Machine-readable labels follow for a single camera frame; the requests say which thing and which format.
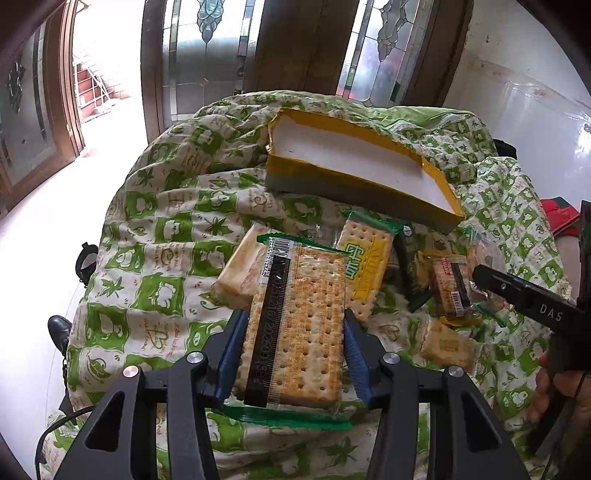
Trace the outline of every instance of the plastic wrapper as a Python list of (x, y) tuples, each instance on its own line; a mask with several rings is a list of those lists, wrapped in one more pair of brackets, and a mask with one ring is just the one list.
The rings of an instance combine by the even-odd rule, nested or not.
[(466, 338), (437, 320), (422, 325), (419, 354), (441, 367), (458, 365), (472, 374), (480, 344)]
[(465, 234), (469, 238), (468, 273), (475, 306), (483, 312), (495, 314), (505, 307), (505, 300), (488, 290), (478, 289), (472, 281), (472, 272), (477, 265), (486, 265), (501, 273), (506, 273), (505, 257), (499, 247), (475, 229), (468, 227), (465, 229)]
[(428, 270), (438, 316), (453, 326), (477, 323), (481, 315), (473, 305), (467, 258), (442, 252), (422, 252), (420, 256)]
[(253, 223), (213, 284), (213, 295), (231, 309), (250, 309), (267, 250), (256, 238), (271, 231)]
[(431, 296), (428, 276), (418, 257), (418, 243), (412, 225), (404, 225), (394, 237), (394, 251), (400, 265), (404, 297), (411, 312), (419, 309)]
[(338, 240), (340, 234), (340, 228), (334, 225), (321, 225), (317, 223), (314, 226), (312, 235), (309, 236), (315, 244), (322, 245), (323, 247), (332, 247)]
[(378, 297), (392, 249), (397, 223), (377, 220), (361, 212), (351, 211), (337, 248), (349, 254), (346, 307), (353, 310), (361, 323), (367, 324)]
[(241, 403), (226, 406), (245, 407), (244, 421), (338, 427), (346, 254), (280, 233), (259, 241), (268, 248), (233, 391)]

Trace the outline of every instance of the wooden door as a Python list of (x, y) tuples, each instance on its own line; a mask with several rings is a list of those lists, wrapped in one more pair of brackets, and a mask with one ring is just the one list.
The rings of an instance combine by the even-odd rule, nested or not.
[(84, 147), (73, 92), (76, 0), (0, 67), (0, 202), (10, 210)]

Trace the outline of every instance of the glass panel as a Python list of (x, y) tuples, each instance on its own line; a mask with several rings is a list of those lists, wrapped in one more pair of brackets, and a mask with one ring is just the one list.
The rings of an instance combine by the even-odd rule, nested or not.
[[(244, 72), (254, 68), (256, 41), (261, 29), (262, 9), (265, 6), (265, 0), (256, 0), (255, 8), (252, 11), (251, 29), (248, 33), (248, 49), (246, 51), (246, 60), (244, 62)], [(244, 90), (241, 82), (238, 90)]]
[(168, 55), (170, 49), (170, 29), (165, 28), (162, 32), (162, 85), (169, 85), (168, 79)]
[(222, 98), (234, 95), (235, 82), (210, 82), (205, 85), (203, 104), (217, 102)]
[(357, 7), (357, 13), (355, 14), (355, 20), (353, 21), (353, 28), (351, 32), (359, 33), (361, 28), (361, 22), (363, 20), (363, 13), (365, 12), (365, 2), (359, 2)]
[(418, 2), (419, 0), (407, 0), (406, 4), (404, 5), (404, 11), (407, 14), (407, 20), (411, 23), (414, 23), (414, 19), (417, 16)]
[(371, 15), (369, 17), (369, 24), (367, 32), (365, 33), (366, 37), (373, 38), (374, 40), (378, 39), (378, 32), (379, 29), (382, 28), (382, 12), (377, 8), (371, 9)]
[(226, 0), (225, 3), (223, 0), (200, 0), (199, 4), (200, 8), (197, 13), (197, 23), (202, 32), (203, 41), (205, 43), (212, 39), (214, 32), (222, 22), (222, 17), (225, 19), (225, 17), (230, 14), (233, 16), (239, 16), (240, 19), (242, 19), (244, 15), (245, 2), (242, 2), (241, 7), (234, 5), (235, 2), (229, 0)]
[(336, 88), (336, 94), (339, 96), (343, 95), (343, 89), (345, 88), (347, 75), (349, 74), (349, 69), (351, 68), (351, 60), (353, 59), (353, 52), (355, 51), (355, 44), (357, 43), (358, 36), (359, 35), (357, 33), (352, 33), (351, 38), (349, 39), (349, 46), (347, 47), (345, 60), (343, 62), (343, 69), (340, 71), (339, 85)]
[(361, 56), (359, 57), (357, 72), (353, 79), (349, 98), (361, 102), (369, 98), (378, 67), (378, 42), (366, 37), (361, 49)]
[(394, 48), (390, 55), (379, 64), (378, 74), (376, 75), (374, 88), (372, 89), (369, 100), (374, 106), (387, 106), (392, 90), (396, 84), (396, 78), (404, 57), (404, 51)]
[(204, 77), (210, 82), (234, 82), (238, 71), (238, 43), (246, 0), (226, 0), (223, 21), (207, 44)]
[(254, 9), (254, 6), (247, 5), (246, 9), (244, 10), (244, 18), (242, 19), (242, 29), (240, 30), (240, 35), (242, 36), (248, 35), (248, 31), (251, 28), (251, 19)]
[(187, 25), (197, 21), (199, 2), (197, 0), (182, 0), (181, 10), (178, 14), (178, 24)]
[(246, 57), (247, 50), (248, 50), (248, 37), (246, 35), (242, 35), (240, 37), (240, 42), (238, 43), (238, 56), (239, 57)]
[(170, 119), (170, 87), (162, 88), (162, 117), (164, 120), (164, 128), (173, 126)]
[(164, 10), (164, 28), (170, 28), (173, 22), (173, 3), (174, 0), (166, 1), (166, 10)]
[(176, 82), (192, 83), (205, 77), (205, 43), (196, 23), (178, 28)]
[(396, 48), (406, 50), (408, 45), (408, 39), (410, 38), (410, 32), (413, 29), (413, 24), (406, 22), (400, 30), (398, 30), (398, 40), (396, 41)]
[(177, 113), (194, 114), (203, 106), (203, 86), (198, 83), (177, 85)]
[(390, 50), (394, 48), (394, 44), (398, 40), (397, 30), (401, 26), (400, 8), (391, 4), (388, 4), (388, 6), (387, 10), (384, 9), (384, 16), (382, 17), (384, 26), (379, 31), (378, 51), (380, 60), (385, 59)]

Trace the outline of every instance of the blue gripper pad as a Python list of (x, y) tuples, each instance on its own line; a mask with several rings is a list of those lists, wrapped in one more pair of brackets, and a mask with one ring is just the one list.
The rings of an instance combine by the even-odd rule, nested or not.
[(349, 376), (353, 381), (355, 393), (360, 400), (367, 406), (371, 402), (372, 392), (369, 376), (369, 367), (365, 362), (361, 346), (353, 332), (353, 327), (347, 318), (344, 319), (344, 345), (345, 360), (349, 369)]
[(227, 332), (230, 328), (230, 338), (226, 344), (226, 349), (219, 363), (217, 389), (214, 393), (217, 402), (222, 403), (230, 396), (232, 386), (236, 380), (236, 372), (242, 355), (242, 344), (246, 336), (246, 327), (248, 326), (248, 314), (243, 310), (234, 310), (230, 317)]

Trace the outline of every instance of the green and white blanket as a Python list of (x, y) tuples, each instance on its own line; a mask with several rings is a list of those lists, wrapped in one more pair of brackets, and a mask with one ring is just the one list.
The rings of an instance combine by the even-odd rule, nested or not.
[[(240, 95), (202, 108), (170, 128), (140, 156), (107, 211), (98, 267), (81, 300), (68, 348), (74, 409), (95, 404), (128, 365), (170, 366), (220, 331), (230, 310), (209, 293), (252, 222), (306, 234), (343, 222), (342, 205), (264, 188), (267, 124), (280, 107), (344, 118), (399, 141), (440, 168), (472, 225), (496, 242), (508, 271), (564, 296), (570, 286), (546, 216), (529, 178), (511, 158), (497, 157), (486, 126), (470, 112), (434, 108), (366, 108), (295, 92)], [(443, 236), (418, 227), (426, 248), (465, 252), (459, 229)], [(418, 354), (417, 331), (430, 305), (410, 314), (384, 284), (370, 330), (387, 351), (430, 367)], [(535, 357), (547, 332), (511, 313), (508, 326), (485, 318), (470, 333), (485, 342), (475, 378), (524, 455), (533, 477), (543, 465), (525, 458), (525, 406), (535, 387)], [(350, 382), (340, 408), (353, 429), (268, 428), (208, 413), (223, 478), (363, 479), (379, 412), (367, 412)], [(60, 413), (52, 415), (55, 420)], [(77, 429), (48, 437), (43, 474), (51, 478)], [(158, 470), (169, 478), (166, 415), (157, 420)], [(417, 478), (426, 472), (428, 410), (421, 409)]]

